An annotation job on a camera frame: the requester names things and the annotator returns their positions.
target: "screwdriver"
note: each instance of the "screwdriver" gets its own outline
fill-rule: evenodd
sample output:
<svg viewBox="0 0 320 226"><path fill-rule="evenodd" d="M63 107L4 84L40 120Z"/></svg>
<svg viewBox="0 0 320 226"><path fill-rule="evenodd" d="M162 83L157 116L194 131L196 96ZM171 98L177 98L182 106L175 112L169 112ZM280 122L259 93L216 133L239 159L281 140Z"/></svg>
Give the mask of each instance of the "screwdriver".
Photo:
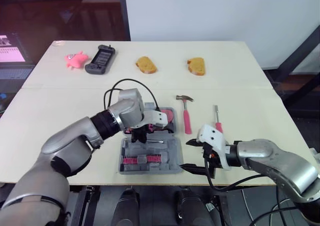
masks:
<svg viewBox="0 0 320 226"><path fill-rule="evenodd" d="M218 106L217 105L214 106L214 110L215 110L215 116L216 116L215 128L219 132L223 133L222 124L219 122L219 115L218 115L219 111L218 111Z"/></svg>

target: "cable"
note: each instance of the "cable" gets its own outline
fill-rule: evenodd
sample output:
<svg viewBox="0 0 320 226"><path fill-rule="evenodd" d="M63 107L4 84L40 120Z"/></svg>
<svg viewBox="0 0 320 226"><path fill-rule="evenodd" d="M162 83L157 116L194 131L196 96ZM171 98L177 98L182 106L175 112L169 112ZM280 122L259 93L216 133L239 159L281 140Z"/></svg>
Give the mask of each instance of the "cable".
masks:
<svg viewBox="0 0 320 226"><path fill-rule="evenodd" d="M293 210L293 209L297 209L297 207L283 207L283 208L280 208L280 209L276 209L276 210L272 210L272 211L269 211L269 212L265 212L264 214L261 214L260 216L256 217L256 218L250 223L249 226L254 226L254 224L255 224L256 222L258 222L258 221L259 221L260 219L262 219L263 217L268 216L269 214L273 214L273 213L276 213L276 212Z"/></svg>
<svg viewBox="0 0 320 226"><path fill-rule="evenodd" d="M243 197L243 201L244 201L244 204L245 204L245 208L246 208L246 211L248 212L248 215L251 219L251 222L254 220L252 215L251 215L251 212L249 210L249 207L248 207L248 204L247 204L247 200L246 200L246 197L245 197L245 192L243 191L243 189L241 189L241 193L242 193L242 197Z"/></svg>
<svg viewBox="0 0 320 226"><path fill-rule="evenodd" d="M276 203L278 204L278 208L280 209L280 200L279 200L279 187L276 186L276 191L275 191L275 195L276 195ZM287 226L287 223L285 221L285 217L284 214L282 212L280 212L280 217L283 223L283 226Z"/></svg>
<svg viewBox="0 0 320 226"><path fill-rule="evenodd" d="M206 174L206 177L208 179L208 182L209 182L209 185L210 187L215 190L215 191L219 191L219 192L226 192L226 191L229 191L231 189L233 189L235 186L237 186L238 184L240 183L243 183L245 181L248 181L248 180L251 180L251 179L254 179L254 178L257 178L257 177L265 177L264 175L262 174L258 174L258 175L254 175L254 176L250 176L250 177L246 177L244 179L241 179L237 182L234 182L233 184L230 184L229 186L226 186L226 187L222 187L222 188L218 188L218 187L215 187L211 181L211 178L210 178L210 173L209 173L209 168L208 168L208 159L205 158L204 159L204 167L205 167L205 174Z"/></svg>
<svg viewBox="0 0 320 226"><path fill-rule="evenodd" d="M282 204L282 203L284 203L284 202L287 202L287 201L290 201L290 200L291 200L290 198L286 198L286 199L282 200L282 201L280 202L280 204ZM278 207L278 204L276 204L276 205L272 208L272 210L275 210L277 207ZM270 214L270 215L269 215L269 226L272 226L272 215L273 215L273 214Z"/></svg>
<svg viewBox="0 0 320 226"><path fill-rule="evenodd" d="M151 92L151 90L150 90L145 84L143 84L142 82L137 81L137 80L135 80L135 79L130 79L130 78L122 79L122 80L116 82L116 83L113 85L113 87L111 88L111 91L110 91L110 95L109 95L108 107L109 107L110 104L111 104L112 92L114 91L114 89L116 88L116 86L117 86L120 82L123 82L123 81L133 81L133 82L137 82L137 83L139 83L140 85L144 86L144 87L150 92L150 94L152 95L152 98L153 98L154 103L155 103L155 106L156 106L156 110L159 110L159 106L158 106L157 100L156 100L155 96L153 95L153 93Z"/></svg>
<svg viewBox="0 0 320 226"><path fill-rule="evenodd" d="M120 88L114 88L114 90L122 91L122 89L120 89ZM107 108L106 108L106 95L107 95L107 93L110 92L110 91L111 91L111 89L107 90L107 91L104 93L104 96L103 96L103 106L104 106L104 109L107 109Z"/></svg>

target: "gray tool case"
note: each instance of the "gray tool case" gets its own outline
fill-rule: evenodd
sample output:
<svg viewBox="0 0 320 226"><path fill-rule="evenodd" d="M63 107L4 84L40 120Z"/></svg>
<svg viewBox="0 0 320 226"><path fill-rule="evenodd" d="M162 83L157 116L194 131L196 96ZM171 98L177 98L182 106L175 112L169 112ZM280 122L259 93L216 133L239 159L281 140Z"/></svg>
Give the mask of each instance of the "gray tool case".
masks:
<svg viewBox="0 0 320 226"><path fill-rule="evenodd" d="M145 110L154 110L154 103L145 103ZM121 141L121 151L119 159L120 174L172 174L182 172L179 165L183 164L181 142L175 138L177 130L176 112L173 108L160 108L173 112L173 120L168 123L169 130L154 131L147 134L147 142L131 142L131 134L125 133L126 137ZM161 157L161 162L148 162L150 156ZM124 160L134 163L124 164Z"/></svg>

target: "black game controller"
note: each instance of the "black game controller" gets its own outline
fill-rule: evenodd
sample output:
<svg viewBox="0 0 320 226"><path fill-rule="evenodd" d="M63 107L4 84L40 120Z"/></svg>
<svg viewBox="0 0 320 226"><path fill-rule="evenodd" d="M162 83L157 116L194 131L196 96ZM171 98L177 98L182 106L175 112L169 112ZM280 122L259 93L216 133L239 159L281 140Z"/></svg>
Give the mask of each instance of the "black game controller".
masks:
<svg viewBox="0 0 320 226"><path fill-rule="evenodd" d="M85 71L90 74L102 75L106 72L110 59L116 53L116 50L110 45L100 45L98 46L98 49L99 51L97 52L93 60L84 68Z"/></svg>

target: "keyboard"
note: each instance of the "keyboard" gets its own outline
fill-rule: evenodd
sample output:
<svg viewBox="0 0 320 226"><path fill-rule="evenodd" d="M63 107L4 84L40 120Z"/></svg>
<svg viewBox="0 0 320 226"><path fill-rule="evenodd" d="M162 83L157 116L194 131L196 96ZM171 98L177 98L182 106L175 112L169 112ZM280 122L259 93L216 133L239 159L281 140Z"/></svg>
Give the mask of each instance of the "keyboard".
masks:
<svg viewBox="0 0 320 226"><path fill-rule="evenodd" d="M31 68L0 69L0 79L23 79L31 73Z"/></svg>

